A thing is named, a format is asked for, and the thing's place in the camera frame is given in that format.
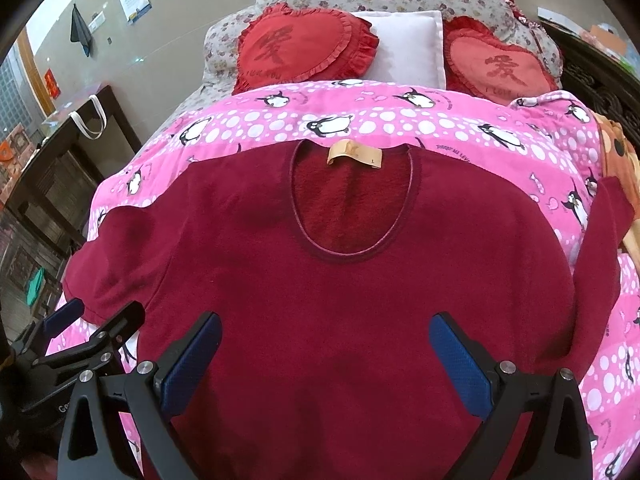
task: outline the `white pillow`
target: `white pillow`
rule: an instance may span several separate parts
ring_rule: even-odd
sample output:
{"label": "white pillow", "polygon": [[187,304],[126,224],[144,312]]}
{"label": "white pillow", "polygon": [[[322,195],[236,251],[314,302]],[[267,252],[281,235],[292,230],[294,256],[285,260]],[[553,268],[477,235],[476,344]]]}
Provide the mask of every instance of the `white pillow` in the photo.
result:
{"label": "white pillow", "polygon": [[380,38],[362,79],[446,89],[439,10],[353,14],[371,23],[371,31]]}

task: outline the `green cloth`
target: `green cloth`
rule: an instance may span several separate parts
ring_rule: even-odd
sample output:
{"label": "green cloth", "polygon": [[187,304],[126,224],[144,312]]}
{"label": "green cloth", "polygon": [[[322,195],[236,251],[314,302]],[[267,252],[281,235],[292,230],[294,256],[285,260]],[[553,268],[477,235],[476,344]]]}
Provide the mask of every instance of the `green cloth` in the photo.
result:
{"label": "green cloth", "polygon": [[27,290],[27,305],[33,306],[35,301],[38,299],[38,294],[40,293],[40,288],[42,287],[43,281],[44,269],[40,267],[38,269],[38,272],[36,272],[34,277],[29,281],[29,288]]}

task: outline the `light switch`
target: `light switch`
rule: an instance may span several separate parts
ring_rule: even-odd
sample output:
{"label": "light switch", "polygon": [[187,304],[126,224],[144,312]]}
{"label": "light switch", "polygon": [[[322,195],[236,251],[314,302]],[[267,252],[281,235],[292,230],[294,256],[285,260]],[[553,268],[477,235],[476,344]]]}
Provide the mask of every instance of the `light switch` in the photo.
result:
{"label": "light switch", "polygon": [[104,12],[100,12],[94,19],[89,23],[89,32],[94,33],[98,27],[100,27],[106,18],[104,17]]}

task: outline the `white strap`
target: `white strap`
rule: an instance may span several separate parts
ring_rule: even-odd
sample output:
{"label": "white strap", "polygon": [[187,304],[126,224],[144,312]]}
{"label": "white strap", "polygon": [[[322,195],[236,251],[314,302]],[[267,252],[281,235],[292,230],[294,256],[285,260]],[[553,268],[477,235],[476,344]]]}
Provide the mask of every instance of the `white strap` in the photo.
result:
{"label": "white strap", "polygon": [[95,111],[98,112],[98,117],[100,118],[100,131],[99,132],[94,132],[93,130],[90,130],[86,126],[86,124],[84,124],[84,121],[82,120],[82,117],[80,117],[78,112],[71,112],[69,114],[69,116],[74,120],[74,122],[76,123],[76,126],[78,127],[78,129],[82,132],[82,134],[87,139],[95,140],[95,139],[98,139],[102,135],[102,132],[104,131],[105,127],[107,126],[107,115],[104,113],[104,108],[102,108],[102,105],[100,104],[100,99],[98,99],[98,96],[90,95],[89,99],[91,99],[91,101],[94,102]]}

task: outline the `floral headboard cover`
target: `floral headboard cover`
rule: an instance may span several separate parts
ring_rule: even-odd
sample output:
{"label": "floral headboard cover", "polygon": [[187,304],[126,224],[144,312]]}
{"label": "floral headboard cover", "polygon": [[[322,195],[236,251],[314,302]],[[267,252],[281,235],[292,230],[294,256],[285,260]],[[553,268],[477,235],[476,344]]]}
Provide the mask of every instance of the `floral headboard cover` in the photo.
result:
{"label": "floral headboard cover", "polygon": [[536,54],[557,83],[562,74],[562,59],[553,40],[542,28],[529,27],[516,19],[505,0],[256,0],[251,7],[223,18],[207,32],[203,83],[220,86],[220,98],[223,97],[222,94],[229,94],[233,88],[240,33],[265,7],[278,2],[287,2],[295,9],[325,7],[347,12],[440,10],[445,20],[455,16],[471,16],[491,28],[501,41],[518,44]]}

